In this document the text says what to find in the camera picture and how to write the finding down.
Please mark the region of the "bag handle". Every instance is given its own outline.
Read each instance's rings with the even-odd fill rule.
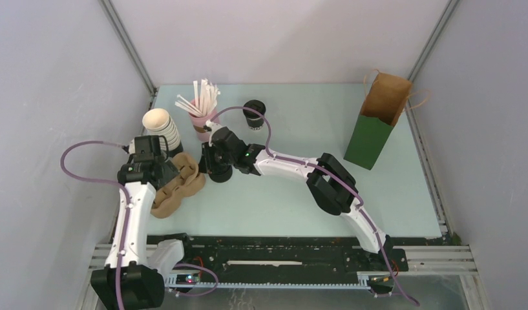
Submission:
[[[414,109],[416,109],[416,108],[419,108],[419,107],[421,107],[424,103],[426,103],[426,102],[429,100],[429,98],[431,98],[431,90],[429,90],[429,89],[422,89],[422,90],[418,90],[417,92],[413,92],[413,93],[411,93],[410,95],[408,95],[408,96],[407,96],[407,101],[408,101],[408,99],[410,99],[410,97],[412,97],[412,96],[414,96],[414,95],[417,95],[417,94],[419,94],[419,93],[421,93],[421,92],[427,92],[427,96],[425,96],[425,98],[423,98],[423,100],[422,100],[420,103],[418,103],[417,105],[415,105],[415,106],[413,106],[413,107],[411,107],[411,108],[405,108],[405,109],[403,110],[403,112],[408,112],[408,111],[410,111],[410,110],[414,110]]]
[[[377,68],[374,68],[372,69],[369,73],[365,74],[364,75],[364,78],[363,78],[363,88],[364,88],[364,97],[366,98],[366,77],[371,74],[372,72],[378,72],[378,75],[380,75],[380,70],[378,70]],[[378,76],[376,76],[376,78],[374,79],[374,82],[372,82],[372,84],[374,85],[374,83],[376,83],[376,81],[378,80]]]

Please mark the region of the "stack of paper cups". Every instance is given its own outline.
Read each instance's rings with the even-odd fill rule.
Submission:
[[[174,124],[173,119],[169,113],[163,108],[154,108],[146,112],[142,118],[142,124],[146,128],[149,135],[164,136],[165,140],[161,138],[161,149],[169,149],[169,157],[184,151],[182,142],[180,141],[180,133]]]

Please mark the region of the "black cup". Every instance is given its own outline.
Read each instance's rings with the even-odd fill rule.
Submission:
[[[260,100],[251,100],[244,104],[243,107],[251,108],[260,112],[260,114],[266,114],[266,105]],[[248,127],[252,130],[260,130],[264,126],[264,119],[256,115],[254,112],[243,110],[243,114],[247,119]]]

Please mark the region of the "light blue tabletop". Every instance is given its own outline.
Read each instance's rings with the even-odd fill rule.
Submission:
[[[370,216],[387,234],[441,236],[433,204],[406,116],[401,116],[372,170],[343,160],[363,104],[360,84],[219,85],[218,109],[250,99],[266,104],[273,135],[271,149],[301,157],[334,155],[352,174]],[[155,108],[169,111],[184,151],[197,161],[201,142],[186,112],[174,105],[176,95],[193,98],[192,85],[159,88]],[[245,143],[264,144],[265,127],[248,129],[241,110],[220,117]],[[339,216],[322,211],[305,183],[273,176],[241,174],[234,169],[225,183],[209,178],[195,196],[165,219],[150,218],[149,234],[188,233],[219,236],[353,236]]]

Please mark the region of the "metal frame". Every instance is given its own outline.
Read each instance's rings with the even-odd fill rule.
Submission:
[[[435,47],[440,35],[442,34],[448,20],[451,18],[456,7],[458,6],[460,0],[449,0],[448,4],[445,7],[437,25],[433,29],[424,49],[422,50],[418,60],[416,61],[414,67],[412,68],[410,74],[408,75],[408,80],[414,82],[417,75],[419,74],[422,66],[425,64],[428,59],[432,49]],[[132,41],[130,40],[128,33],[121,22],[115,7],[112,4],[111,0],[100,0],[102,7],[105,13],[108,15],[114,29],[116,30],[122,44],[124,45],[127,53],[131,57],[134,66],[141,75],[146,87],[152,94],[153,98],[150,102],[149,109],[154,105],[156,99],[157,89],[154,86],[149,73],[145,69]],[[441,227],[441,232],[443,233],[442,244],[451,243],[451,234],[453,233],[450,221],[450,216],[447,210],[444,208],[440,189],[437,186],[435,181],[435,176],[433,173],[432,164],[430,158],[427,154],[427,145],[425,140],[422,138],[420,129],[417,124],[416,114],[413,110],[407,112],[408,122],[412,130],[412,135],[414,137],[414,142],[417,147],[417,152],[422,164],[425,178],[427,179],[429,193],[432,197],[434,208],[437,214],[437,220],[439,226]],[[437,240],[433,240],[431,244],[436,244]],[[98,306],[98,296],[90,286],[90,274],[92,270],[97,267],[101,267],[101,261],[104,260],[109,253],[109,244],[98,244],[95,248],[89,270],[87,271],[87,277],[85,279],[85,285],[83,286],[83,291],[78,300],[76,309],[82,310],[93,310]],[[147,246],[147,254],[151,255],[155,249],[155,245]],[[465,298],[467,301],[469,310],[488,310],[489,305],[487,303],[487,298],[483,286],[480,282],[480,278],[477,272],[476,265],[473,260],[469,246],[456,246],[456,245],[419,245],[419,246],[400,246],[406,251],[409,270],[407,272],[402,272],[401,275],[458,275],[462,284],[463,291],[465,293]],[[364,278],[370,275],[377,275],[377,272],[361,272],[359,276]],[[330,288],[329,287],[319,287],[316,285],[312,288]],[[343,289],[360,289],[360,287],[346,286],[341,287]]]

